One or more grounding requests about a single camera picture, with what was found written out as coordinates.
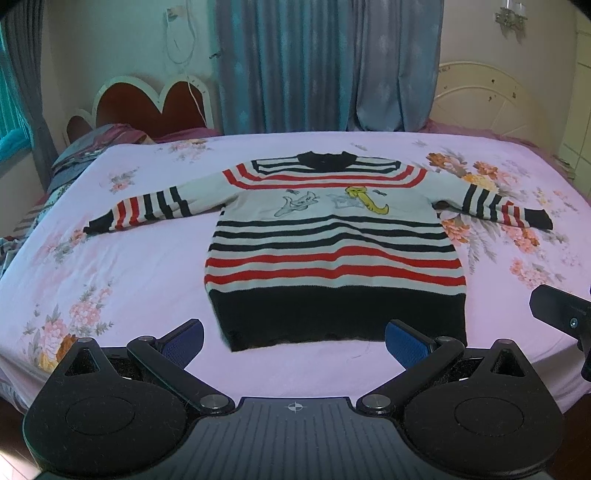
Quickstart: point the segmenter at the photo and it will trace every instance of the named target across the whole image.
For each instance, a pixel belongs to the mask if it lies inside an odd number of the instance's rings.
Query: blue curtain
[[[348,0],[215,2],[223,130],[345,130],[353,66]]]
[[[443,0],[352,3],[355,79],[348,130],[419,130],[435,94]]]
[[[0,30],[0,56],[6,55]],[[14,103],[14,95],[8,86],[4,71],[0,68],[0,138],[11,130],[20,128],[21,118],[19,109]]]
[[[20,107],[21,126],[28,132],[33,161],[44,189],[51,180],[57,151],[43,118],[41,101],[41,27],[44,0],[21,0],[3,17],[0,69]]]

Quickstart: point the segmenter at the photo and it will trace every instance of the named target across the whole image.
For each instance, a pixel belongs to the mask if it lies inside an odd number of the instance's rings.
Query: sweater sleeve
[[[431,203],[445,201],[477,218],[521,228],[553,228],[552,220],[545,210],[517,206],[507,197],[468,183],[448,172],[428,171],[418,186]]]
[[[159,192],[122,200],[103,216],[91,220],[84,232],[104,233],[148,221],[193,216],[233,201],[240,191],[227,181],[225,172],[214,173]]]

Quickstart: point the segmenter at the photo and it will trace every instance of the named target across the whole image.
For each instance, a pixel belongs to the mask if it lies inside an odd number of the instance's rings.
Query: wall
[[[504,38],[494,21],[496,0],[445,0],[441,62],[479,61],[507,72],[541,103],[558,149],[573,84],[575,7],[569,0],[524,0],[526,37]]]
[[[167,7],[180,4],[184,0],[49,0],[51,52],[64,113],[89,111],[96,92],[114,76],[137,76],[159,92],[171,76],[181,73],[166,53],[164,18]],[[207,4],[208,0],[190,0],[197,47],[187,72],[212,87],[214,60],[209,56],[215,52],[210,48]],[[179,28],[177,38],[186,55],[186,18],[173,25]],[[210,94],[218,125],[214,88]]]
[[[19,153],[5,162],[0,174],[0,236],[10,235],[17,223],[43,196],[43,188],[33,163],[33,155]]]
[[[63,136],[65,116],[51,51],[48,9],[43,16],[43,30],[41,31],[41,97],[43,99],[43,117],[45,117],[57,152],[61,153],[66,147]]]
[[[591,21],[577,15],[577,64],[560,157],[574,168],[574,185],[591,197]]]
[[[100,86],[117,75],[136,75],[157,91],[179,72],[165,52],[164,10],[184,0],[48,0],[51,53],[63,113],[90,109]],[[190,0],[197,49],[188,71],[210,85],[208,0]],[[558,147],[569,110],[575,64],[575,8],[569,0],[528,3],[527,36],[518,44],[494,22],[496,0],[446,0],[441,61],[494,65],[522,83],[542,104]],[[219,125],[217,97],[212,107]]]

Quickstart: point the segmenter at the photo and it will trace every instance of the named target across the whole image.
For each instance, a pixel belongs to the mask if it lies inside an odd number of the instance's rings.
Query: headboard
[[[513,77],[483,63],[442,63],[429,117],[555,149],[546,114],[536,99]]]
[[[91,113],[75,110],[64,136],[72,143],[97,127],[114,123],[130,124],[151,138],[189,128],[214,128],[209,92],[197,77],[174,77],[158,94],[145,81],[122,76],[112,78],[99,89]]]

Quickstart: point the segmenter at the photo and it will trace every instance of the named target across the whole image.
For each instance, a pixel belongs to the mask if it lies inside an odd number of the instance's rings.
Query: sweater collar
[[[357,156],[349,152],[332,153],[300,153],[297,156],[298,161],[314,170],[321,172],[343,171],[351,166],[357,160]]]

